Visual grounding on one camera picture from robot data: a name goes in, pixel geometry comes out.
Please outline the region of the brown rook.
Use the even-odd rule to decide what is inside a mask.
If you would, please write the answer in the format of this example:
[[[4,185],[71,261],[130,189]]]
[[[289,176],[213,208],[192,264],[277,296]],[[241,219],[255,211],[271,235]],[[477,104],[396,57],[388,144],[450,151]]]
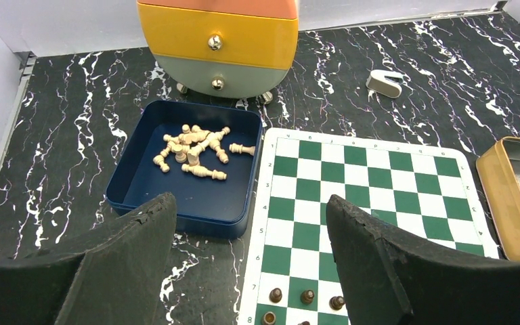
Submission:
[[[276,315],[272,311],[267,311],[261,316],[261,325],[274,325],[276,323]]]

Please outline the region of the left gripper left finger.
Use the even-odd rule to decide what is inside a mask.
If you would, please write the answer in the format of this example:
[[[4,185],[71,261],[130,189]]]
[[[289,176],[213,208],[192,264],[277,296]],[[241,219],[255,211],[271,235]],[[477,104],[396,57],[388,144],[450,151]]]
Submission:
[[[166,192],[51,248],[0,259],[0,324],[153,324],[176,224]]]

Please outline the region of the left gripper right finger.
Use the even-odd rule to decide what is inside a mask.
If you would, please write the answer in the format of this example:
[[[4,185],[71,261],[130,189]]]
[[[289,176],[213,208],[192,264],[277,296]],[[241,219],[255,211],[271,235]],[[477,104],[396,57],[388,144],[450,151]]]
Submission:
[[[436,244],[337,195],[326,223],[352,324],[520,324],[520,262]]]

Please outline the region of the brown pawn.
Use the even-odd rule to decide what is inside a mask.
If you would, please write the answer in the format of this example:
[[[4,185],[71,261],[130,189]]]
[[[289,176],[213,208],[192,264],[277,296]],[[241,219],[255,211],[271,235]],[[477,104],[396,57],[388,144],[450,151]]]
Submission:
[[[331,309],[338,311],[341,310],[345,305],[343,296],[333,296],[329,300],[329,306]]]
[[[282,300],[282,290],[280,288],[274,288],[269,292],[269,300],[272,303],[279,303]]]
[[[315,292],[312,289],[307,289],[301,293],[300,299],[301,299],[302,304],[310,305],[313,303],[315,296],[316,296]]]

